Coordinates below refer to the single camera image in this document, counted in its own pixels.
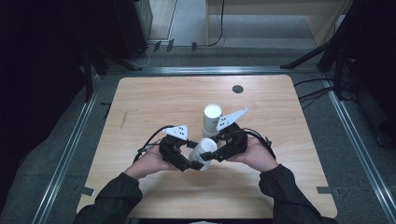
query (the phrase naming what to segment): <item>gray floor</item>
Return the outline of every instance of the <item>gray floor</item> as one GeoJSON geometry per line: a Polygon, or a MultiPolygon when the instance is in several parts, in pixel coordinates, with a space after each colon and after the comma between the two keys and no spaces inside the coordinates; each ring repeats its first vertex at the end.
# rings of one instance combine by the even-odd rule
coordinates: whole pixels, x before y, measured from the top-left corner
{"type": "MultiPolygon", "coordinates": [[[[174,25],[173,35],[176,34],[176,28],[174,25]]],[[[285,28],[284,30],[285,33],[279,33],[278,36],[290,36],[290,33],[288,33],[290,29],[285,28]]],[[[194,36],[196,35],[191,35],[188,38],[186,36],[175,38],[175,41],[178,39],[185,41],[189,46],[191,41],[199,42],[202,40],[199,39],[201,37],[194,36]]],[[[309,36],[309,33],[305,30],[303,36],[309,36]]],[[[229,38],[227,36],[225,38],[226,43],[229,42],[229,38]]],[[[284,44],[285,41],[279,38],[279,46],[282,43],[284,44]]],[[[78,189],[84,186],[96,146],[106,122],[104,116],[108,106],[101,105],[101,103],[112,102],[121,78],[158,75],[217,75],[211,72],[210,67],[199,69],[197,66],[244,66],[245,68],[260,66],[263,75],[288,74],[293,82],[321,77],[314,66],[319,57],[304,63],[293,71],[278,69],[280,64],[291,62],[314,48],[306,44],[296,44],[293,47],[259,47],[255,49],[253,45],[245,48],[223,46],[223,48],[198,48],[194,52],[191,52],[189,48],[173,48],[168,52],[165,47],[162,47],[155,52],[152,49],[148,50],[150,60],[143,55],[135,61],[139,64],[149,62],[142,71],[131,72],[113,64],[108,76],[103,77],[101,84],[96,87],[97,96],[92,112],[79,138],[76,151],[72,156],[70,166],[66,170],[53,206],[49,210],[48,216],[45,217],[46,223],[70,223],[73,220],[79,200],[78,189]]],[[[313,82],[297,87],[296,91],[301,96],[323,87],[322,82],[313,82]]],[[[375,135],[357,104],[345,102],[345,105],[361,134],[364,144],[372,155],[379,173],[394,195],[396,192],[396,180],[393,175],[394,164],[396,164],[395,151],[377,145],[375,135]]],[[[0,223],[32,222],[83,106],[84,90],[65,111],[51,136],[35,148],[21,164],[9,193],[7,206],[0,217],[0,223]]],[[[304,110],[304,115],[325,175],[332,188],[334,201],[338,209],[336,219],[340,223],[348,224],[389,223],[372,184],[367,178],[347,136],[347,132],[332,105],[331,98],[328,95],[319,98],[304,110]]]]}

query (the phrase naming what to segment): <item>white paper cup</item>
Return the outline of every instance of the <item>white paper cup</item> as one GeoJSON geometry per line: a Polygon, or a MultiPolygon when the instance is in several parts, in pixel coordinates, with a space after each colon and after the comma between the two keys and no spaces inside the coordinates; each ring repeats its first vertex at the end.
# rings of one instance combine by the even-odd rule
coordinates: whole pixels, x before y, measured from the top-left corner
{"type": "Polygon", "coordinates": [[[214,152],[217,149],[218,145],[216,145],[215,141],[210,138],[203,138],[190,153],[189,160],[202,163],[204,166],[201,168],[201,171],[207,170],[210,166],[210,161],[204,161],[200,155],[206,152],[214,152]]]}
{"type": "Polygon", "coordinates": [[[202,121],[202,128],[207,133],[218,133],[216,127],[218,126],[219,117],[222,110],[219,105],[207,105],[204,109],[204,119],[202,121]]]}
{"type": "Polygon", "coordinates": [[[204,137],[204,138],[209,138],[209,137],[216,136],[218,133],[219,133],[219,132],[216,132],[216,133],[209,133],[209,132],[207,132],[207,131],[204,129],[204,127],[202,127],[202,137],[204,137]]]}

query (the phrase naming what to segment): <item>black cable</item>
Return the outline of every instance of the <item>black cable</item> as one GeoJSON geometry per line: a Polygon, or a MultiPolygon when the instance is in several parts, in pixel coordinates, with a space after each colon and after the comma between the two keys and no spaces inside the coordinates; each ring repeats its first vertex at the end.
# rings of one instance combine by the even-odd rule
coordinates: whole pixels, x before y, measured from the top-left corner
{"type": "Polygon", "coordinates": [[[223,33],[223,16],[224,16],[224,0],[222,0],[222,4],[221,4],[221,19],[220,19],[220,28],[221,28],[221,31],[220,31],[219,39],[218,39],[215,43],[213,43],[213,44],[209,44],[209,45],[198,45],[199,47],[213,47],[213,46],[215,46],[215,45],[217,45],[217,44],[219,43],[219,41],[220,41],[221,38],[222,38],[222,33],[223,33]]]}
{"type": "Polygon", "coordinates": [[[324,91],[321,95],[315,97],[315,98],[311,101],[311,103],[309,103],[308,105],[305,105],[305,106],[303,107],[303,109],[305,109],[305,108],[309,107],[310,105],[312,105],[318,98],[322,97],[325,93],[328,93],[328,92],[329,92],[329,91],[324,91]]]}
{"type": "Polygon", "coordinates": [[[160,131],[162,131],[162,130],[164,130],[164,129],[167,129],[167,128],[173,128],[173,127],[175,127],[175,126],[173,126],[173,125],[166,125],[166,126],[161,127],[161,129],[157,130],[157,132],[155,132],[155,133],[148,139],[148,141],[145,143],[145,145],[143,145],[143,147],[141,147],[141,148],[139,148],[139,149],[137,150],[137,154],[136,154],[136,156],[134,157],[134,162],[133,162],[133,163],[135,163],[137,160],[139,160],[139,158],[140,158],[140,157],[142,156],[142,154],[143,154],[143,150],[144,150],[148,145],[150,145],[151,140],[152,140],[160,131]]]}
{"type": "Polygon", "coordinates": [[[301,100],[303,100],[305,97],[309,97],[309,96],[315,95],[315,94],[320,93],[320,92],[322,92],[322,91],[332,91],[332,90],[333,90],[333,87],[326,87],[326,88],[320,89],[320,90],[318,90],[318,91],[313,91],[313,92],[311,92],[311,93],[308,93],[307,95],[300,96],[298,99],[299,99],[299,101],[301,101],[301,100]]]}
{"type": "Polygon", "coordinates": [[[301,82],[297,82],[296,84],[294,84],[294,87],[301,85],[303,83],[307,83],[307,82],[312,82],[312,81],[320,81],[320,80],[330,80],[330,81],[334,81],[333,78],[326,78],[326,77],[322,77],[322,78],[314,78],[314,79],[308,79],[308,80],[304,80],[301,82]]]}

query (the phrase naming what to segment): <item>person's right hand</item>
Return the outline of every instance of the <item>person's right hand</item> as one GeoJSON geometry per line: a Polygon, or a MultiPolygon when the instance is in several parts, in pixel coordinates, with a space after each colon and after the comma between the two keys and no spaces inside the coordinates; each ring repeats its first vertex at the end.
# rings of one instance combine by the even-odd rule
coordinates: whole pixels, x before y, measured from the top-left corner
{"type": "Polygon", "coordinates": [[[227,161],[242,162],[260,172],[267,172],[278,166],[269,151],[255,137],[247,139],[246,152],[237,154],[227,161]]]}

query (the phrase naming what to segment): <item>black tape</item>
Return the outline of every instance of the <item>black tape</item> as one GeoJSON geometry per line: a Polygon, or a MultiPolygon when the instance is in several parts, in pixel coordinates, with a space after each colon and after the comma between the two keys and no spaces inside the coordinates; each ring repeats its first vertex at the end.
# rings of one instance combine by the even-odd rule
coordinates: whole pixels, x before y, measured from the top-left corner
{"type": "Polygon", "coordinates": [[[330,187],[317,187],[318,194],[332,194],[330,187]]]}
{"type": "Polygon", "coordinates": [[[195,51],[197,49],[197,42],[192,42],[191,51],[195,51]]]}
{"type": "Polygon", "coordinates": [[[169,51],[172,50],[172,47],[173,47],[173,43],[174,43],[174,42],[175,42],[175,39],[169,40],[168,49],[167,49],[166,52],[169,52],[169,51]]]}
{"type": "Polygon", "coordinates": [[[160,46],[161,46],[161,41],[158,41],[157,43],[155,43],[154,51],[159,50],[160,46]]]}

